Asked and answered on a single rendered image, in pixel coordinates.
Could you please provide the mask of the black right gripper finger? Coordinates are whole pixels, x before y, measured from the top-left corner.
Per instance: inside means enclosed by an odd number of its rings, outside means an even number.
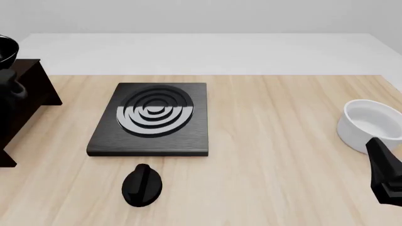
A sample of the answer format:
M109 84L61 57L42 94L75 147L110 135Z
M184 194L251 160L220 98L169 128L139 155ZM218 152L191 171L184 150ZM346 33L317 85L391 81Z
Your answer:
M402 161L387 146L374 137L366 143L371 165L372 184L385 184L390 188L402 188Z

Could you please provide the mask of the black frying pan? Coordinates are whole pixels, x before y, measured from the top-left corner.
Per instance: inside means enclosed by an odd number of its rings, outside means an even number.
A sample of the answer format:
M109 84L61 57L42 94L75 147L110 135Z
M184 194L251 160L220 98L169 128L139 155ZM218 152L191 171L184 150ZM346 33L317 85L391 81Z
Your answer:
M0 35L0 70L9 69L19 52L18 43L10 37Z

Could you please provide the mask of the flat black stove plate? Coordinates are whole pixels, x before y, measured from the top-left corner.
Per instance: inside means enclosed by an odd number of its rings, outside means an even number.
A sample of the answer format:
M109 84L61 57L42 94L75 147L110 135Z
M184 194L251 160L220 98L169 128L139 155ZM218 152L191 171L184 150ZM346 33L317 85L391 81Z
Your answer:
M206 83L119 83L89 156L208 156Z

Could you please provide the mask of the round black stove knob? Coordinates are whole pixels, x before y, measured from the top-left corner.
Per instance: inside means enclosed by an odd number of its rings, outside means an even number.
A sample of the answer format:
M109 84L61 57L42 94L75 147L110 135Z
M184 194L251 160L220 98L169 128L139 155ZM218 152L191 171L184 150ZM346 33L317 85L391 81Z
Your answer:
M132 207L146 207L160 196L163 189L161 176L149 165L138 164L122 183L122 195Z

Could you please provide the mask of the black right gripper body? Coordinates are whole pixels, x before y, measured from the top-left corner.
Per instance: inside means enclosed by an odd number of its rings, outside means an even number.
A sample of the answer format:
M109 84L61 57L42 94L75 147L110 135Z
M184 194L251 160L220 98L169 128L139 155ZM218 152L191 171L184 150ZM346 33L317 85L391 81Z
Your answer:
M380 204L402 205L402 181L371 182L371 190Z

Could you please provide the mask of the white ceramic bowl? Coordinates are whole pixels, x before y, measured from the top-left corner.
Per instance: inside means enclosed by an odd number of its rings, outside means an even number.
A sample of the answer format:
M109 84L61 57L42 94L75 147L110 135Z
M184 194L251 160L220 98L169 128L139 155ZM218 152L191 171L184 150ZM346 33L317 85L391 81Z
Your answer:
M402 113L368 99L354 99L344 105L337 134L350 148L367 154L366 143L379 138L390 151L402 145Z

